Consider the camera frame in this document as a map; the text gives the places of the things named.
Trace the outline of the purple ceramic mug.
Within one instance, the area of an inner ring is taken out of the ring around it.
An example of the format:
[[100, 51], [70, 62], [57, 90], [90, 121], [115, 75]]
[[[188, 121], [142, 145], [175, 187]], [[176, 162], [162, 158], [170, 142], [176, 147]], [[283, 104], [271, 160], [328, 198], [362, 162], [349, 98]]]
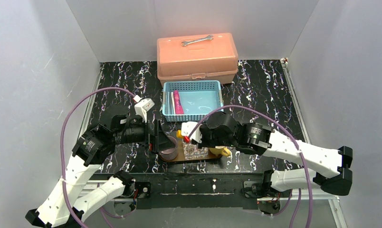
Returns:
[[165, 161], [171, 161], [174, 160], [178, 155], [178, 143], [177, 139], [173, 136], [168, 136], [168, 138], [174, 143], [174, 148], [170, 148], [164, 151], [159, 152], [160, 157]]

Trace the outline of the yellow toothpaste tube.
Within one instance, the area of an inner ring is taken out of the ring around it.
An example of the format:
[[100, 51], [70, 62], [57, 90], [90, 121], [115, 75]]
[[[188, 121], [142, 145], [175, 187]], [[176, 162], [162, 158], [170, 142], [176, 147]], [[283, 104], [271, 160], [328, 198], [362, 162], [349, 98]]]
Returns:
[[181, 139], [181, 140], [184, 139], [184, 136], [181, 134], [181, 130], [177, 130], [177, 131], [176, 131], [176, 137], [177, 137], [178, 139]]

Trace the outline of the yellow ceramic mug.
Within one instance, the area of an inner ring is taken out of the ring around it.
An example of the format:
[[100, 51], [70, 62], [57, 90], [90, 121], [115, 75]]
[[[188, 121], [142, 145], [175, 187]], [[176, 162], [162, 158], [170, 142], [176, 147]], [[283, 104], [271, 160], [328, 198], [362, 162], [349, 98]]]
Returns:
[[232, 155], [231, 150], [229, 150], [226, 146], [212, 147], [209, 148], [209, 151], [216, 156], [222, 155], [225, 157], [229, 157]]

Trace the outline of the clear textured glass cup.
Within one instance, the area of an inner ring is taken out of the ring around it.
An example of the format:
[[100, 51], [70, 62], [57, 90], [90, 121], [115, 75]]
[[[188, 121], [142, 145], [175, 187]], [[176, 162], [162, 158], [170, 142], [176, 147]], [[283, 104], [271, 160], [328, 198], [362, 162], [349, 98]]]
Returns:
[[208, 156], [208, 148], [198, 148], [192, 143], [182, 142], [185, 160], [196, 160]]

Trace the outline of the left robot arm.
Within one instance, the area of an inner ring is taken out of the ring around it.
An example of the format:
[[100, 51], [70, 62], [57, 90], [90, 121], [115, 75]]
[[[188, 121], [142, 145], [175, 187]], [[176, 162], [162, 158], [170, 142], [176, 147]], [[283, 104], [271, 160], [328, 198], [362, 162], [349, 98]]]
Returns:
[[80, 196], [116, 146], [129, 143], [138, 143], [153, 153], [176, 147], [174, 140], [163, 132], [159, 120], [146, 121], [143, 114], [130, 115], [129, 108], [113, 105], [78, 138], [65, 176], [41, 206], [27, 212], [26, 220], [41, 228], [78, 228], [108, 201], [120, 196], [135, 199], [139, 192], [135, 178], [125, 171], [118, 171], [106, 183]]

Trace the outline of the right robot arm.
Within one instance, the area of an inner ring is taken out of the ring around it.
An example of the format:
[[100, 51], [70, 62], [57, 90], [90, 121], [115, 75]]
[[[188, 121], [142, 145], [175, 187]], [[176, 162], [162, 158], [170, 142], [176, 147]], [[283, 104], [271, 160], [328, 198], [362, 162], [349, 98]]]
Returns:
[[199, 147], [233, 147], [237, 151], [286, 160], [302, 166], [289, 171], [266, 171], [260, 191], [284, 192], [304, 187], [347, 196], [353, 184], [353, 149], [327, 149], [281, 133], [258, 123], [240, 123], [231, 115], [215, 112], [191, 134]]

